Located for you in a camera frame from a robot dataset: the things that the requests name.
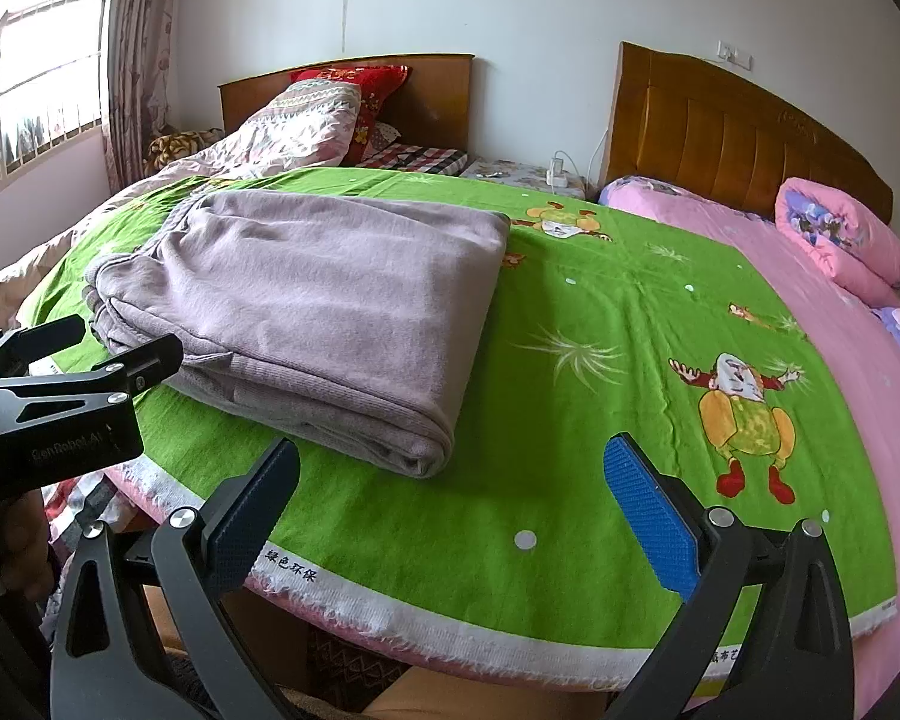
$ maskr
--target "curtain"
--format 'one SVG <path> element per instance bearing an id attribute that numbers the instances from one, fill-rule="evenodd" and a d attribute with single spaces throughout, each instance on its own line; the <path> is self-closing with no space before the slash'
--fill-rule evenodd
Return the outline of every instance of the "curtain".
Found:
<path id="1" fill-rule="evenodd" d="M 172 130 L 167 74 L 173 0 L 109 0 L 103 148 L 110 190 L 144 177 L 151 140 Z"/>

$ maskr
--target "pink bed sheet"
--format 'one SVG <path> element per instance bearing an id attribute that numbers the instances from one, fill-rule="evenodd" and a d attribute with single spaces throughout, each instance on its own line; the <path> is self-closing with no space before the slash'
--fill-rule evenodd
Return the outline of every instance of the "pink bed sheet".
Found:
<path id="1" fill-rule="evenodd" d="M 854 644 L 856 713 L 900 671 L 900 348 L 883 324 L 833 284 L 771 224 L 658 182 L 617 182 L 601 204 L 736 247 L 776 290 L 844 394 L 883 497 L 898 582 L 898 615 Z"/>

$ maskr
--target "metal bolt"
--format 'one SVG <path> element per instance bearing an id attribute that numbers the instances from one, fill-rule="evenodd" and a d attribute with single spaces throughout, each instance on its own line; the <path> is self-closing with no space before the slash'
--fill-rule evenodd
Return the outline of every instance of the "metal bolt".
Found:
<path id="1" fill-rule="evenodd" d="M 736 520 L 736 517 L 733 516 L 733 512 L 730 509 L 724 509 L 722 506 L 711 509 L 710 514 L 708 514 L 707 517 L 710 522 L 718 528 L 730 528 L 730 525 Z"/>
<path id="2" fill-rule="evenodd" d="M 197 513 L 193 509 L 177 509 L 170 515 L 170 528 L 189 528 L 194 519 L 197 519 Z"/>
<path id="3" fill-rule="evenodd" d="M 820 538 L 823 535 L 823 528 L 820 527 L 816 519 L 804 519 L 800 529 L 810 538 Z"/>
<path id="4" fill-rule="evenodd" d="M 103 533 L 103 521 L 98 519 L 91 522 L 83 529 L 83 535 L 86 538 L 96 538 Z"/>

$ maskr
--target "folded purple-gray fabric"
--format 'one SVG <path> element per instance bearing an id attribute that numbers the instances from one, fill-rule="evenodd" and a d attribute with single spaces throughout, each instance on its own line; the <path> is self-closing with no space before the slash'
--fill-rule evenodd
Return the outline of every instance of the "folded purple-gray fabric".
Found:
<path id="1" fill-rule="evenodd" d="M 183 394 L 426 477 L 453 448 L 508 230 L 443 203 L 214 191 L 94 260 L 84 298 L 111 352 L 178 336 Z"/>

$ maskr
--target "wooden headboard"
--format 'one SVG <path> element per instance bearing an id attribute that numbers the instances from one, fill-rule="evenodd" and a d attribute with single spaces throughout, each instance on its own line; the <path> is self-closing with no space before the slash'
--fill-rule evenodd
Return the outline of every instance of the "wooden headboard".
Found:
<path id="1" fill-rule="evenodd" d="M 621 43 L 601 186 L 669 181 L 773 215 L 792 175 L 837 187 L 890 222 L 893 192 L 861 154 L 799 108 L 706 60 Z"/>
<path id="2" fill-rule="evenodd" d="M 335 62 L 319 62 L 223 84 L 220 102 L 223 127 L 233 132 L 252 114 L 290 85 L 295 71 L 328 67 L 373 67 L 407 65 L 406 82 L 384 102 L 379 118 L 400 130 L 400 141 L 432 148 L 462 148 L 466 151 L 470 127 L 469 53 L 409 53 L 408 55 L 361 56 Z"/>

